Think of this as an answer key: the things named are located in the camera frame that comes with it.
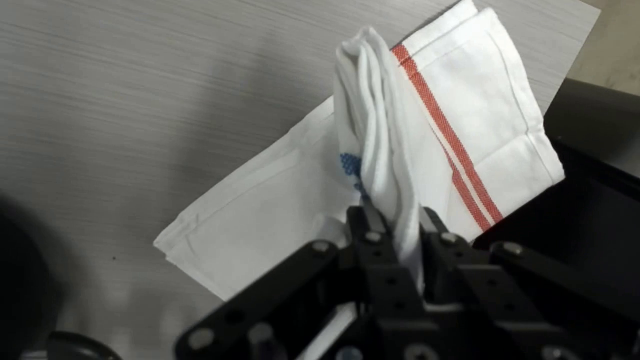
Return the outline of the white cloth with blue print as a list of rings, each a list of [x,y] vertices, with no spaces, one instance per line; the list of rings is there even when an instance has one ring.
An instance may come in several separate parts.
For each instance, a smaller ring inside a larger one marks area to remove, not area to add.
[[[347,208],[370,201],[422,294],[409,146],[421,115],[400,70],[427,43],[418,31],[389,50],[373,28],[341,43],[333,96],[183,210],[154,246],[228,301],[309,240],[344,246]]]

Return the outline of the black cooktop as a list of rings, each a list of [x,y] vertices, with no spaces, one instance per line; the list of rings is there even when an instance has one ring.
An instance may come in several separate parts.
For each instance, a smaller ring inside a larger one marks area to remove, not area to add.
[[[475,240],[519,243],[640,306],[640,95],[566,79],[544,114],[565,178]]]

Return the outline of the white cloth with red stripes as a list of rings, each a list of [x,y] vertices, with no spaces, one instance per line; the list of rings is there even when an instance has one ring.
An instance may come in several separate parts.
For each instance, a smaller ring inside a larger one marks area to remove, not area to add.
[[[521,55],[491,8],[460,0],[391,51],[421,206],[477,239],[565,178]]]

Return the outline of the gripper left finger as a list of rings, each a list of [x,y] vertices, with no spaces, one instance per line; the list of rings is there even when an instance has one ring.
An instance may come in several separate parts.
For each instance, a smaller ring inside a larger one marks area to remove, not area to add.
[[[304,244],[186,330],[174,360],[406,360],[421,297],[382,215],[346,215],[346,247]]]

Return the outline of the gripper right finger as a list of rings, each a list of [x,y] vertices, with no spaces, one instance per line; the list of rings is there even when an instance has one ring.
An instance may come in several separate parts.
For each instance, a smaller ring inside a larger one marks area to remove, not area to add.
[[[472,360],[640,360],[640,300],[512,241],[473,248],[419,210],[428,301],[456,305]]]

